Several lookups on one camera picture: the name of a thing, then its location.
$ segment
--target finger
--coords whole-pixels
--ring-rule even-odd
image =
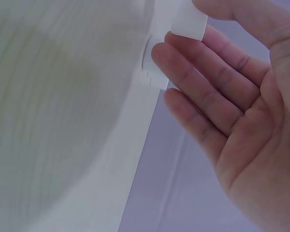
[[[193,0],[197,8],[216,19],[236,20],[271,48],[290,38],[290,12],[271,0]]]
[[[167,43],[152,50],[152,57],[170,80],[194,102],[198,109],[225,135],[243,115],[203,78],[178,51]]]
[[[177,121],[200,144],[215,167],[227,138],[178,90],[169,89],[165,93],[165,102]]]
[[[243,112],[260,95],[260,89],[230,67],[202,42],[168,33],[165,41],[185,56],[194,67],[227,99]]]
[[[206,27],[203,43],[258,87],[271,69],[270,63],[251,57],[210,25]]]

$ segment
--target white tape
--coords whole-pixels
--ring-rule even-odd
[[[172,21],[171,32],[175,35],[201,41],[205,34],[208,16],[198,10],[192,0],[181,0]]]

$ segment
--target lavender background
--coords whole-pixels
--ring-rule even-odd
[[[290,9],[290,0],[278,0]],[[267,49],[234,22],[209,20],[251,55]],[[225,197],[198,145],[160,93],[119,232],[258,232]]]

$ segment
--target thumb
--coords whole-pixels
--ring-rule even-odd
[[[215,19],[235,20],[269,49],[290,37],[290,11],[271,0],[192,0]]]

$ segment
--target hand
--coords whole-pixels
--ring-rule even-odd
[[[181,90],[168,90],[166,104],[237,207],[265,231],[290,231],[290,12],[269,0],[194,3],[238,21],[269,48],[271,64],[210,26],[203,42],[168,33],[152,52]]]

